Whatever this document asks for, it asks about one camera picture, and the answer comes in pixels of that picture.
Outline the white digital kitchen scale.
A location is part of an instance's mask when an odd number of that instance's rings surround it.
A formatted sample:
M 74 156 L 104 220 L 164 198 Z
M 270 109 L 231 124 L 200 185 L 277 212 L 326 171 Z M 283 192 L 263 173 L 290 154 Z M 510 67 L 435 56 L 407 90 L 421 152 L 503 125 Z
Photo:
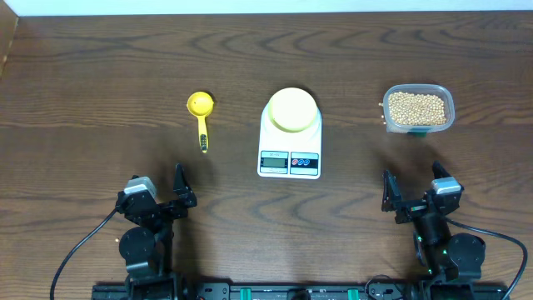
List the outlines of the white digital kitchen scale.
M 318 179 L 321 176 L 320 110 L 309 127 L 285 132 L 271 120 L 270 104 L 262 112 L 257 174 L 263 178 Z

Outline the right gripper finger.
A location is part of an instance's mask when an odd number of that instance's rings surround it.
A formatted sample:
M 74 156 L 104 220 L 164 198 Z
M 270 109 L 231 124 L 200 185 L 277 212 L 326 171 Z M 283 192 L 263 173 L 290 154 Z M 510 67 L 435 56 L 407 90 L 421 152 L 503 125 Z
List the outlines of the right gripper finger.
M 434 175 L 434 179 L 450 178 L 451 175 L 444 169 L 439 161 L 434 161 L 431 170 Z
M 384 182 L 384 190 L 381 210 L 395 211 L 396 206 L 402 201 L 402 195 L 398 187 L 396 177 L 389 170 L 385 170 L 382 177 Z

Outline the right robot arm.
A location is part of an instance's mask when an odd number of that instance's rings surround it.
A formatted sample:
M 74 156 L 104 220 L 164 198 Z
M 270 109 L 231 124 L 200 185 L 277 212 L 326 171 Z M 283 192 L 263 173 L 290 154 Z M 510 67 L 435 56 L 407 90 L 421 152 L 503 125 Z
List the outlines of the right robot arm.
M 473 282 L 481 278 L 486 244 L 469 233 L 452 234 L 446 215 L 459 207 L 464 187 L 439 162 L 432 165 L 431 188 L 416 200 L 405 201 L 396 177 L 383 173 L 381 210 L 394 212 L 397 224 L 412 223 L 417 259 L 429 277 L 411 283 L 406 299 L 473 299 Z

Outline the yellow measuring scoop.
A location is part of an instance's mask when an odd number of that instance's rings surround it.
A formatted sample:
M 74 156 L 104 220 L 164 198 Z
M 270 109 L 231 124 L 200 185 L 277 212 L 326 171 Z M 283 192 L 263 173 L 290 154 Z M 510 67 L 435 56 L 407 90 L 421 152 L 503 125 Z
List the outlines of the yellow measuring scoop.
M 187 99 L 187 110 L 197 118 L 199 146 L 203 153 L 207 153 L 209 148 L 207 117 L 213 108 L 213 98 L 207 92 L 195 92 Z

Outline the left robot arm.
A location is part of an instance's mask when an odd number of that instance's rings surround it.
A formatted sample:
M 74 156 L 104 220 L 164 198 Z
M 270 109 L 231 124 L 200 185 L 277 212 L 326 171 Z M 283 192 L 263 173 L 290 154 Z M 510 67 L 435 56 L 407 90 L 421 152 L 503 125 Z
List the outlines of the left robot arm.
M 173 223 L 186 218 L 197 198 L 181 164 L 173 182 L 175 200 L 158 203 L 157 189 L 149 177 L 134 176 L 118 193 L 116 210 L 136 226 L 124 233 L 119 252 L 128 273 L 126 298 L 194 299 L 197 293 L 187 280 L 172 270 Z

